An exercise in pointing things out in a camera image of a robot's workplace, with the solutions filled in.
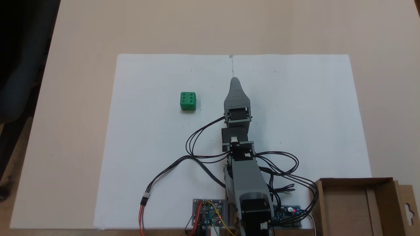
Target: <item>gray robotic arm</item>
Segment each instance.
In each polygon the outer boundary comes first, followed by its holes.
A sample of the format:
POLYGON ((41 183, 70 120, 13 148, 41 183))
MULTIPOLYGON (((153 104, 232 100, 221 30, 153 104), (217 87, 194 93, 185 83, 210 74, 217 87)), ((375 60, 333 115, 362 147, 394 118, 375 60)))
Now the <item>gray robotic arm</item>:
POLYGON ((231 79, 224 111, 227 128, 222 129, 222 148, 231 151, 224 169, 228 202, 236 205, 242 236, 268 236, 273 203, 254 157, 254 142, 248 140, 251 102, 236 77, 231 79))

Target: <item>orange wire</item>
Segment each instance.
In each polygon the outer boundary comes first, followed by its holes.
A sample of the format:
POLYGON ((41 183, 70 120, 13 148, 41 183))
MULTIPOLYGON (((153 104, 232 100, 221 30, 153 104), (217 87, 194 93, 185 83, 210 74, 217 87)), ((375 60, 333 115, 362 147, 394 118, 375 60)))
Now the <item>orange wire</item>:
POLYGON ((140 228, 140 234, 141 234, 141 236, 144 236, 143 230, 142 230, 142 214, 143 214, 143 210, 144 210, 144 206, 141 205, 140 206, 140 210, 139 210, 139 228, 140 228))
POLYGON ((190 233, 189 236, 192 236, 194 234, 195 228, 197 227, 198 215, 200 213, 202 205, 203 205, 203 201, 200 201, 200 204, 198 205, 198 208, 197 208, 197 212, 195 213, 195 223, 194 223, 194 226, 192 227, 192 230, 191 230, 191 233, 190 233))

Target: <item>table surface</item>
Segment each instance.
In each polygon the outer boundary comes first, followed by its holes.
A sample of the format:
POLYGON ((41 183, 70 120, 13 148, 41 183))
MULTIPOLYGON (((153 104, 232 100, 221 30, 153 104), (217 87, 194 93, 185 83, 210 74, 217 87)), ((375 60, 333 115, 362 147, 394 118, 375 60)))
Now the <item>table surface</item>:
POLYGON ((349 54, 373 176, 420 199, 413 0, 62 0, 12 228, 93 228, 117 55, 349 54))

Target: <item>brown cardboard box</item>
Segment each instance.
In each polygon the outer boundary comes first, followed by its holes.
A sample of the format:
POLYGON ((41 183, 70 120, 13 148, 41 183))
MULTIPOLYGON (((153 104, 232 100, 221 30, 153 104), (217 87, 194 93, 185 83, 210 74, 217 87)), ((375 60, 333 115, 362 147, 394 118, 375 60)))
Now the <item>brown cardboard box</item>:
POLYGON ((318 236, 414 236, 420 221, 411 185, 392 178, 321 178, 312 210, 318 236), (412 225, 405 204, 414 214, 412 225))

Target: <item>wire connector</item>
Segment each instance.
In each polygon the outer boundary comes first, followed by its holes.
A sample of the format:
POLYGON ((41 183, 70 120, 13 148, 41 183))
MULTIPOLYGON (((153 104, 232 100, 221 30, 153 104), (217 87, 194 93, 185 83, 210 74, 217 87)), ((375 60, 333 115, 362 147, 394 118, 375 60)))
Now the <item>wire connector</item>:
POLYGON ((144 192, 144 193, 143 193, 142 200, 141 200, 141 202, 140 202, 140 205, 145 206, 145 205, 146 205, 146 203, 147 203, 147 201, 149 200, 149 197, 150 197, 150 193, 146 193, 146 192, 144 192))
POLYGON ((268 229, 268 223, 267 223, 267 222, 261 223, 261 224, 260 224, 260 229, 261 229, 261 230, 263 230, 263 229, 268 229))

